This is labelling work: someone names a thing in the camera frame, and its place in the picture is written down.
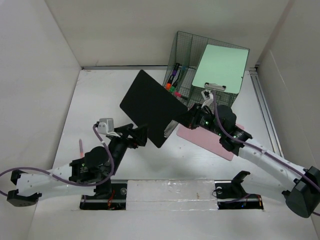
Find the pink clipboard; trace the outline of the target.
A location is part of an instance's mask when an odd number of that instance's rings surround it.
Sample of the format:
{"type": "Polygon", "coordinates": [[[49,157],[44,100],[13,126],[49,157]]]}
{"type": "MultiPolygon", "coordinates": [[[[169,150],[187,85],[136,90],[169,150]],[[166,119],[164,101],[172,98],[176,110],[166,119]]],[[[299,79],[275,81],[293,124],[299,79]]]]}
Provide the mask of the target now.
{"type": "Polygon", "coordinates": [[[220,136],[202,127],[189,129],[181,124],[178,126],[176,135],[191,142],[211,153],[214,153],[227,161],[232,161],[234,154],[225,150],[219,142],[220,136]]]}

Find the pink highlighter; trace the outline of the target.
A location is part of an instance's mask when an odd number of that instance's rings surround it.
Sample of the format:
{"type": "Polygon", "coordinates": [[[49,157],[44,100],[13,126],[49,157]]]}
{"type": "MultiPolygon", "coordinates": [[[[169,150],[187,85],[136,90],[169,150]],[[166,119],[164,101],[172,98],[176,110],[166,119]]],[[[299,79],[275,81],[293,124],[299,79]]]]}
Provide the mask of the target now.
{"type": "Polygon", "coordinates": [[[181,93],[179,93],[179,92],[175,92],[174,95],[175,95],[176,97],[179,97],[179,98],[182,98],[182,99],[187,99],[186,96],[183,96],[183,95],[182,95],[181,93]]]}

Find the black clipboard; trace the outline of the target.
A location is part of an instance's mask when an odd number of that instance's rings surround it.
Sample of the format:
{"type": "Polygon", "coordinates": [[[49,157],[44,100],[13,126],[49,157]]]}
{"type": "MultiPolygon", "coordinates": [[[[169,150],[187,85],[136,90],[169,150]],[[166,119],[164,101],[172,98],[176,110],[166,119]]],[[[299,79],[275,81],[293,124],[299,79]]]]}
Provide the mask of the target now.
{"type": "Polygon", "coordinates": [[[188,111],[144,70],[138,72],[119,107],[138,127],[147,125],[148,139],[157,148],[167,140],[165,129],[169,123],[188,111]]]}

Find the orange highlighter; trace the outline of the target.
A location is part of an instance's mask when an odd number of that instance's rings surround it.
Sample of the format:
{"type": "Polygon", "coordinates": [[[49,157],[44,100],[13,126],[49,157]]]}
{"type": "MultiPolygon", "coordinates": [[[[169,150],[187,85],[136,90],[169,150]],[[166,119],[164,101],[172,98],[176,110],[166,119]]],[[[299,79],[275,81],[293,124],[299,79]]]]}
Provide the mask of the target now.
{"type": "Polygon", "coordinates": [[[171,88],[171,85],[172,85],[173,80],[174,80],[174,76],[171,75],[171,76],[169,77],[166,85],[165,85],[165,88],[166,88],[167,90],[169,90],[169,89],[171,88]]]}

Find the green clipboard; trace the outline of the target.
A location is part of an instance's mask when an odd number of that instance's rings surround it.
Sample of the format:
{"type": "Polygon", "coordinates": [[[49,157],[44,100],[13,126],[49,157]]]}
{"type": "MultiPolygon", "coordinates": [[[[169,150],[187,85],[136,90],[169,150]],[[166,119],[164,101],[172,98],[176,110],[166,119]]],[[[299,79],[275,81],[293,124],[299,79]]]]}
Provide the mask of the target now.
{"type": "Polygon", "coordinates": [[[208,44],[196,68],[192,86],[238,94],[248,55],[248,49],[208,44]]]}

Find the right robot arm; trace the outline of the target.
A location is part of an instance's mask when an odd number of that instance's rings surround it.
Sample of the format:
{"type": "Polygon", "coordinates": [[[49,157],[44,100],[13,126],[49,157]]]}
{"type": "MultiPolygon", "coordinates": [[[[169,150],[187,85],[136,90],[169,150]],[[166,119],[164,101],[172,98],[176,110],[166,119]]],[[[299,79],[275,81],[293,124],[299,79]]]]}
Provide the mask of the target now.
{"type": "Polygon", "coordinates": [[[229,106],[218,105],[211,111],[196,103],[175,120],[190,130],[201,127],[218,135],[225,150],[255,164],[281,183],[282,198],[292,212],[302,218],[314,214],[320,204],[319,169],[304,168],[267,150],[236,125],[237,116],[229,106]]]}

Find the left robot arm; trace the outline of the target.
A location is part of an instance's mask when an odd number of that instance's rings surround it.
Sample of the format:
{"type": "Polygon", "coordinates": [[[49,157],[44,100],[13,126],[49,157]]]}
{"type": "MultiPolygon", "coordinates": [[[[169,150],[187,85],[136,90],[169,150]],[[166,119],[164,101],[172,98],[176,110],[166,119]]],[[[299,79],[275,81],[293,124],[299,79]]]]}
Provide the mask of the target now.
{"type": "Polygon", "coordinates": [[[6,200],[14,207],[29,207],[38,201],[55,197],[83,195],[98,199],[112,196],[114,176],[127,149],[144,147],[148,128],[126,124],[108,127],[98,121],[92,127],[101,145],[63,166],[42,170],[35,167],[18,167],[9,170],[14,190],[6,200]]]}

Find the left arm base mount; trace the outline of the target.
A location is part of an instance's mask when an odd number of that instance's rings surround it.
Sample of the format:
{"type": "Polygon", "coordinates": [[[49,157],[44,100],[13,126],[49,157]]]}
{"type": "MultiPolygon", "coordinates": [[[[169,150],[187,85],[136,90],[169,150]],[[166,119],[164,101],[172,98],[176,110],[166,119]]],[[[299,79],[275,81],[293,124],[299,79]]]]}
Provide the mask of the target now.
{"type": "Polygon", "coordinates": [[[111,192],[104,197],[83,195],[79,203],[79,209],[86,211],[126,210],[128,181],[111,180],[110,186],[111,192]]]}

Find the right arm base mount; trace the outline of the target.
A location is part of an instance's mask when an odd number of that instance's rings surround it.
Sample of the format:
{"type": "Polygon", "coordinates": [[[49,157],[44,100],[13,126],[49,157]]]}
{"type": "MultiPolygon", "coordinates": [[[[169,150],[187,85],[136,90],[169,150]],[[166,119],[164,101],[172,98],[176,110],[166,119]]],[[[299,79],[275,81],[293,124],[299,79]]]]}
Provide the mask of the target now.
{"type": "Polygon", "coordinates": [[[215,180],[211,195],[217,200],[218,210],[263,210],[262,198],[258,194],[247,193],[242,187],[249,171],[240,171],[231,180],[215,180]]]}

